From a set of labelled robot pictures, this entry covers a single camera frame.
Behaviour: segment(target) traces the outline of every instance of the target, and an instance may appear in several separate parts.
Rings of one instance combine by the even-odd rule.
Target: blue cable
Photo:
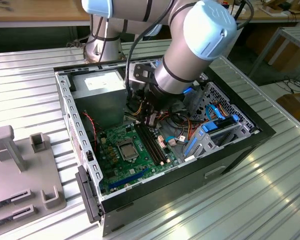
[[[167,136],[166,139],[165,139],[165,141],[168,142],[171,139],[175,139],[175,136]]]
[[[205,114],[206,114],[206,116],[208,117],[208,119],[210,121],[212,120],[212,118],[210,117],[209,108],[212,108],[212,110],[214,111],[214,113],[218,117],[218,119],[222,119],[222,120],[226,119],[224,116],[222,116],[221,112],[219,111],[219,109],[215,105],[209,104],[205,108]]]

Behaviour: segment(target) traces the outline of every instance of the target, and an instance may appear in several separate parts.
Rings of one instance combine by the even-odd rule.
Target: wooden desk
[[[0,28],[89,26],[80,0],[8,0],[13,11],[0,9]]]
[[[250,16],[250,10],[245,11],[243,15],[240,15],[238,18],[239,22],[244,22],[244,20],[248,19]],[[286,23],[286,22],[300,22],[300,14],[295,16],[289,15],[288,16],[270,16],[269,14],[265,13],[264,11],[258,9],[254,12],[253,19],[251,20],[252,23]]]

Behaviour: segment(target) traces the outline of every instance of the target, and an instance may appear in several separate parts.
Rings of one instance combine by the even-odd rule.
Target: red wire
[[[94,134],[94,152],[96,152],[97,151],[97,133],[96,133],[96,128],[95,128],[94,120],[87,113],[83,112],[82,114],[85,115],[90,120],[90,122],[92,124],[93,134]]]
[[[169,116],[169,114],[164,116],[163,118],[161,118],[161,120],[158,120],[158,121],[161,122],[163,119],[167,118],[168,116]]]

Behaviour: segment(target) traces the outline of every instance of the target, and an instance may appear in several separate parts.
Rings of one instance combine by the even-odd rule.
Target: black cable
[[[250,16],[245,22],[243,22],[243,23],[239,24],[238,26],[236,26],[237,30],[242,29],[243,27],[245,27],[252,20],[252,18],[254,17],[254,14],[255,14],[254,6],[251,4],[251,2],[249,0],[243,0],[243,1],[245,1],[245,3],[250,8]]]
[[[230,13],[231,16],[232,16],[232,13],[234,11],[234,8],[235,8],[235,1],[233,1],[233,4],[232,4],[232,9],[231,9],[231,13]]]
[[[93,36],[93,39],[91,41],[88,41],[86,43],[84,43],[83,45],[88,45],[88,44],[91,44],[93,43],[95,40],[97,40],[97,37],[99,35],[99,31],[100,31],[100,28],[101,28],[101,24],[102,24],[102,21],[104,20],[104,17],[101,17],[100,18],[100,21],[99,21],[99,24],[98,24],[98,28],[96,29],[96,33],[95,35],[93,36],[93,29],[92,29],[92,36]]]
[[[88,44],[91,44],[93,43],[95,40],[97,40],[97,37],[98,37],[98,34],[99,34],[99,31],[100,31],[100,28],[101,28],[101,24],[102,24],[102,21],[103,21],[103,17],[100,18],[100,21],[99,21],[99,24],[98,24],[98,28],[96,30],[96,34],[94,35],[94,21],[92,19],[92,15],[90,15],[91,18],[90,18],[90,33],[89,35],[87,36],[84,36],[82,38],[79,38],[79,39],[75,39],[73,42],[68,42],[66,44],[67,47],[76,47],[76,48],[82,48],[82,47],[85,47],[86,45]],[[93,39],[91,41],[88,41],[86,43],[81,43],[82,40],[85,40],[87,38],[89,38],[90,36],[93,37]]]
[[[131,58],[132,58],[132,54],[133,54],[133,51],[135,49],[135,47],[137,46],[138,42],[145,36],[147,35],[157,24],[159,24],[164,18],[165,16],[168,14],[168,12],[171,10],[171,8],[173,7],[175,3],[175,0],[170,0],[167,8],[165,9],[165,11],[162,13],[162,15],[151,25],[149,26],[143,33],[141,33],[137,38],[136,40],[134,40],[133,44],[131,45],[131,48],[130,48],[130,51],[129,51],[129,54],[128,54],[128,57],[126,59],[126,65],[125,65],[125,88],[128,92],[128,102],[129,102],[129,99],[131,98],[132,96],[132,92],[131,92],[131,89],[130,89],[130,86],[129,86],[129,71],[130,71],[130,61],[131,61]]]
[[[101,58],[102,58],[102,56],[104,55],[105,48],[106,48],[106,43],[107,43],[106,41],[103,41],[103,46],[102,46],[102,50],[101,50],[99,62],[101,61]]]
[[[275,83],[279,88],[287,91],[288,93],[291,93],[291,94],[294,94],[294,93],[300,93],[300,81],[299,80],[294,80],[294,79],[291,79],[289,76],[284,76],[284,79],[282,80],[277,80],[277,81],[274,81],[273,83]],[[280,86],[278,83],[284,83],[285,86],[288,88],[286,89],[285,87],[282,87]]]

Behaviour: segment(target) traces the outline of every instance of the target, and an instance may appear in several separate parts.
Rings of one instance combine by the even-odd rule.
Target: metal workbench
[[[163,54],[170,41],[146,41],[134,57]],[[124,44],[127,53],[130,44]],[[67,206],[0,236],[15,239],[101,239],[76,183],[77,161],[64,124],[53,67],[83,63],[81,49],[0,53],[0,126],[15,138],[50,136]],[[105,239],[300,238],[300,125],[228,60],[211,65],[277,132],[235,170],[133,222]]]

